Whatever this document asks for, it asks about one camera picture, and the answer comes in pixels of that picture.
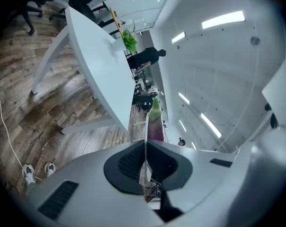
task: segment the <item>potted plant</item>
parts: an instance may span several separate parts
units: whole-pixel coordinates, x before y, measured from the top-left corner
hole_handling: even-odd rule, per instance
[[[123,51],[125,48],[131,52],[137,51],[135,45],[137,44],[135,37],[131,35],[128,29],[123,31],[122,37],[116,39],[115,42],[112,43],[112,48],[114,51]]]

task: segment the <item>green plant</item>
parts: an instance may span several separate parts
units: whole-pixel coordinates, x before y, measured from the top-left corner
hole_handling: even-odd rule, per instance
[[[125,45],[126,49],[128,49],[128,50],[131,51],[131,52],[137,51],[135,45],[136,45],[138,42],[136,42],[134,36],[132,36],[132,34],[129,32],[128,29],[125,29],[125,30],[123,31],[122,38],[123,38],[123,42],[124,42],[124,45]]]

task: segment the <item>black shirt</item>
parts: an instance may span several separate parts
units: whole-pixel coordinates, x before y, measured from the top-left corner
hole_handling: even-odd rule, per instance
[[[142,64],[151,62],[153,65],[159,60],[159,52],[154,48],[146,48],[145,51],[142,51],[141,53],[138,53],[137,55],[133,55],[133,60],[135,60],[138,67],[140,67]]]

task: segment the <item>wooden floor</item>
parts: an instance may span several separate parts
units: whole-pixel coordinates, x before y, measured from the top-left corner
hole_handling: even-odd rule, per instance
[[[49,161],[60,168],[78,156],[112,147],[116,140],[125,143],[140,139],[142,126],[132,127],[132,124],[145,120],[143,112],[138,113],[133,106],[128,134],[116,125],[77,134],[61,133],[62,127],[100,117],[106,112],[93,98],[84,76],[77,72],[78,65],[70,45],[53,62],[39,87],[39,93],[31,93],[37,65],[53,38],[66,25],[62,19],[48,20],[59,10],[54,3],[50,3],[43,6],[42,18],[31,13],[36,30],[32,36],[28,35],[29,28],[22,16],[18,16],[0,39],[3,118],[21,163],[31,164],[36,176],[41,179],[44,178],[44,165]],[[10,181],[24,196],[26,186],[21,167],[9,146],[1,118],[0,179],[3,183]]]

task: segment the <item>sneaker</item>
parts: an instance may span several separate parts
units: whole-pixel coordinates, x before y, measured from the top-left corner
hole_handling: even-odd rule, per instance
[[[36,183],[35,171],[31,165],[25,164],[22,168],[22,175],[26,181],[26,184]]]
[[[50,177],[56,171],[56,166],[52,162],[48,162],[44,167],[45,178]]]

